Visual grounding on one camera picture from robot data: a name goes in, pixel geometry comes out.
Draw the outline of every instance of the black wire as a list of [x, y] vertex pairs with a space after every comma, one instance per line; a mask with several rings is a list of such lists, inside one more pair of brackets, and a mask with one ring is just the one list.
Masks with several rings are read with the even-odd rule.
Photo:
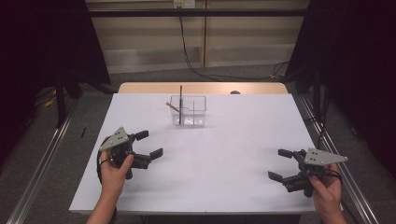
[[274, 69], [273, 69], [273, 76], [275, 77], [276, 76], [276, 74], [277, 74], [277, 72], [279, 72], [279, 70], [283, 67], [283, 65], [285, 65], [286, 63], [289, 63], [290, 61], [285, 61], [285, 62], [283, 62], [283, 63], [277, 63], [276, 65], [274, 65]]
[[233, 76], [212, 75], [212, 74], [211, 74], [211, 75], [205, 75], [205, 74], [202, 74], [202, 73], [197, 72], [197, 71], [192, 67], [192, 65], [191, 65], [191, 63], [190, 63], [189, 55], [188, 55], [187, 50], [186, 50], [186, 41], [185, 41], [185, 39], [184, 39], [183, 19], [182, 19], [182, 17], [179, 17], [178, 19], [179, 19], [179, 22], [180, 22], [181, 37], [182, 37], [182, 39], [183, 39], [184, 59], [185, 59], [185, 61], [186, 61], [187, 66], [188, 66], [188, 67], [190, 68], [190, 70], [191, 70], [193, 73], [195, 73], [196, 75], [198, 75], [198, 76], [200, 76], [200, 77], [206, 77], [206, 78], [215, 80], [215, 81], [217, 81], [217, 82], [221, 82], [221, 81], [218, 80], [218, 79], [216, 79], [216, 78], [213, 78], [213, 77], [228, 77], [228, 78], [238, 78], [238, 79], [244, 79], [244, 80], [265, 80], [265, 79], [268, 79], [268, 78], [272, 78], [272, 77], [273, 77], [273, 76], [268, 76], [268, 77], [233, 77]]
[[[337, 177], [340, 179], [341, 185], [343, 184], [343, 178], [341, 177], [340, 173], [338, 173], [332, 169], [324, 169], [324, 171], [329, 171], [329, 172], [334, 173], [334, 175], [331, 175], [331, 174], [324, 174], [324, 175]], [[352, 214], [352, 212], [350, 211], [349, 207], [346, 205], [346, 203], [344, 202], [343, 199], [341, 199], [341, 205], [343, 205], [345, 207], [346, 211], [349, 213], [349, 215], [352, 217], [352, 219], [355, 221], [355, 223], [359, 223], [359, 221]]]

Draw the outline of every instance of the metal frame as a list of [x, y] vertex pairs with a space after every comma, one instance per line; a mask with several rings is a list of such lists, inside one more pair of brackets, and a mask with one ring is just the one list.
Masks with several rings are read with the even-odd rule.
[[[309, 99], [306, 96], [301, 97], [301, 101], [303, 103], [304, 109], [310, 118], [315, 116], [313, 112], [313, 106]], [[323, 124], [314, 120], [314, 127], [317, 131], [318, 135], [320, 136], [320, 132], [323, 128]], [[333, 154], [339, 155], [337, 148], [335, 147], [332, 139], [330, 138], [329, 134], [324, 129], [321, 134], [321, 143], [325, 146], [328, 152]], [[370, 204], [367, 202], [366, 197], [361, 192], [361, 189], [358, 187], [355, 179], [352, 177], [352, 174], [347, 169], [347, 165], [343, 162], [338, 164], [339, 173], [343, 177], [343, 183], [348, 191], [350, 197], [353, 200], [353, 203], [356, 205], [359, 213], [361, 214], [361, 218], [363, 219], [364, 223], [378, 223], [378, 220], [375, 217], [373, 209], [370, 207]]]
[[7, 224], [22, 224], [25, 220], [29, 209], [35, 199], [35, 196], [40, 190], [41, 184], [44, 180], [44, 176], [48, 168], [50, 167], [50, 163], [52, 162], [52, 159], [55, 156], [56, 151], [62, 142], [62, 139], [64, 138], [64, 134], [67, 131], [71, 117], [76, 110], [77, 105], [78, 100], [72, 102], [68, 116], [65, 118], [62, 126], [56, 129], [49, 143], [49, 146], [44, 153], [43, 158], [41, 159], [40, 163], [35, 169], [35, 173], [29, 181], [28, 186], [26, 187], [17, 205], [14, 207], [14, 210], [12, 210], [11, 216], [9, 217]]

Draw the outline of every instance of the black curtain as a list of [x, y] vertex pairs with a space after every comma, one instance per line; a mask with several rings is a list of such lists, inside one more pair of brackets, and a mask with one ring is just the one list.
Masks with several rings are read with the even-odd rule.
[[351, 1], [323, 80], [378, 160], [396, 177], [396, 19], [392, 1]]
[[0, 129], [7, 133], [0, 160], [33, 117], [35, 95], [58, 73], [68, 83], [110, 83], [91, 18], [70, 11], [88, 9], [84, 0], [0, 1]]

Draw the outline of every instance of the clear plastic container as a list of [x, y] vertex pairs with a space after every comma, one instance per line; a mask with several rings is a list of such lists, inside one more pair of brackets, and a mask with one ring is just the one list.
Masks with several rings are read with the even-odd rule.
[[205, 125], [205, 96], [186, 95], [180, 101], [180, 96], [173, 95], [170, 104], [174, 125]]

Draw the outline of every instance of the cable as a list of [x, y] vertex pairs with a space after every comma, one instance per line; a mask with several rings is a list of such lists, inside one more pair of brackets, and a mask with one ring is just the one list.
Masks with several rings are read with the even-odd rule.
[[205, 75], [205, 74], [202, 74], [202, 73], [197, 72], [197, 71], [192, 67], [192, 65], [191, 65], [191, 63], [190, 63], [189, 55], [188, 55], [187, 50], [186, 50], [186, 41], [185, 41], [185, 39], [184, 39], [184, 26], [183, 26], [183, 18], [182, 18], [182, 17], [179, 17], [179, 22], [180, 22], [181, 37], [182, 37], [182, 39], [183, 39], [184, 59], [185, 59], [185, 61], [186, 61], [187, 66], [190, 68], [190, 70], [191, 70], [194, 74], [196, 74], [196, 75], [198, 75], [198, 76], [200, 76], [200, 77], [206, 77], [206, 78], [215, 80], [215, 81], [217, 81], [217, 82], [221, 82], [221, 81], [218, 80], [218, 79], [216, 79], [215, 77], [238, 78], [238, 79], [245, 79], [245, 80], [265, 80], [265, 79], [273, 78], [273, 77], [274, 77], [274, 75], [268, 76], [268, 77], [233, 77], [233, 76], [224, 76], [224, 75]]
[[279, 70], [283, 67], [283, 65], [285, 65], [286, 63], [289, 63], [290, 61], [285, 61], [285, 62], [283, 62], [283, 63], [277, 63], [277, 64], [275, 64], [274, 65], [274, 69], [273, 69], [273, 76], [274, 77], [276, 77], [276, 73], [277, 72], [279, 72]]

